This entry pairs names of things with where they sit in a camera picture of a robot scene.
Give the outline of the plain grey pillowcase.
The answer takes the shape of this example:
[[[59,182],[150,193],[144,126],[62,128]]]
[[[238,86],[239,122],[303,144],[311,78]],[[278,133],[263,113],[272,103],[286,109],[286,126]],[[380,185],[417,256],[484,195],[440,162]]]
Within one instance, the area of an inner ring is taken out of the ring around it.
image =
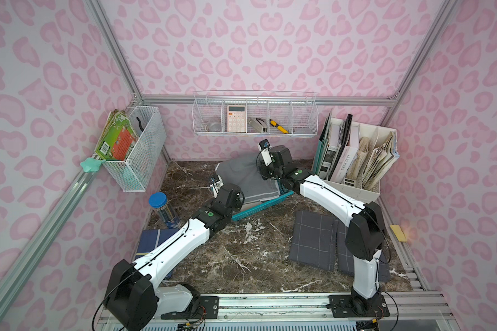
[[[220,162],[215,168],[216,174],[224,183],[232,183],[241,188],[245,204],[265,202],[281,195],[278,184],[272,180],[264,180],[258,172],[257,156],[258,153],[243,154]]]

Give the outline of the teal plastic basket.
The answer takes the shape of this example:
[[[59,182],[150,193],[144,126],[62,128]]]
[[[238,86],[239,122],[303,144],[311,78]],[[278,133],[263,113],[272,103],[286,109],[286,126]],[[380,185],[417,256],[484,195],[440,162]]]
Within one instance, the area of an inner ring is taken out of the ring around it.
[[[250,207],[246,210],[240,211],[240,212],[236,213],[235,215],[233,215],[232,221],[240,221],[242,219],[246,219],[252,215],[257,214],[258,212],[262,212],[262,211],[264,211],[272,206],[281,204],[282,202],[284,202],[288,197],[290,197],[293,194],[294,194],[294,192],[290,191],[288,193],[280,195],[276,199],[265,201],[265,202],[262,202],[261,204],[253,205],[252,207]]]

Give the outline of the dark grey checked pillowcase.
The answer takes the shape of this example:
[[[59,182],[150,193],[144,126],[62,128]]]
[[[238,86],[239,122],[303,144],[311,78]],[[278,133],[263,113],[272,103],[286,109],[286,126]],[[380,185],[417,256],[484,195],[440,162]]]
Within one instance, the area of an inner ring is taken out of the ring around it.
[[[333,272],[338,219],[307,210],[295,214],[289,260]]]

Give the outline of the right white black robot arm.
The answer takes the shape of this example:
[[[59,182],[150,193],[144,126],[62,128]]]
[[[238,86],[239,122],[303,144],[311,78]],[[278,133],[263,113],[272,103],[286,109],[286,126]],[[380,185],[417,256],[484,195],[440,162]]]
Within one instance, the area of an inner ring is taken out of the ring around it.
[[[375,202],[365,204],[325,183],[293,161],[285,146],[272,147],[264,139],[258,148],[256,166],[264,180],[276,180],[316,202],[347,227],[345,245],[353,255],[354,266],[350,304],[357,314],[365,316],[382,299],[378,277],[387,231],[380,206]]]

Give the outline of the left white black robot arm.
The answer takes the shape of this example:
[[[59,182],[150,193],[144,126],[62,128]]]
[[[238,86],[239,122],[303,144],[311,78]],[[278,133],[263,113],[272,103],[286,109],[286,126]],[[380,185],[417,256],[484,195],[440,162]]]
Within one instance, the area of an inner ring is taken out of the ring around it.
[[[134,262],[118,262],[102,302],[105,309],[127,330],[142,330],[157,315],[196,315],[200,294],[195,288],[160,284],[184,258],[223,230],[243,202],[241,188],[227,183],[156,249]]]

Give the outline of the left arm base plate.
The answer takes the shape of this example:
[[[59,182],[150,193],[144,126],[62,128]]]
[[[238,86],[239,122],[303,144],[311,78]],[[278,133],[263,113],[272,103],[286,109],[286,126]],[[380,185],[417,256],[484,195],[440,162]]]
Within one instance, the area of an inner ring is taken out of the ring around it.
[[[161,315],[162,320],[175,319],[197,319],[204,317],[205,319],[217,319],[218,309],[220,306],[220,298],[217,296],[200,296],[193,299],[186,310],[182,312],[172,312]]]

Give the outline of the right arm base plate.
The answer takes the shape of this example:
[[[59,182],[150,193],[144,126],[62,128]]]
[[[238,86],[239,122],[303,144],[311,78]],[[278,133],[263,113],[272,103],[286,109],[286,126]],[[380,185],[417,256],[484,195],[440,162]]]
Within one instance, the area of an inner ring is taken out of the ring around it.
[[[370,299],[357,294],[330,295],[327,309],[334,318],[384,318],[390,317],[388,305],[381,293],[375,293]]]

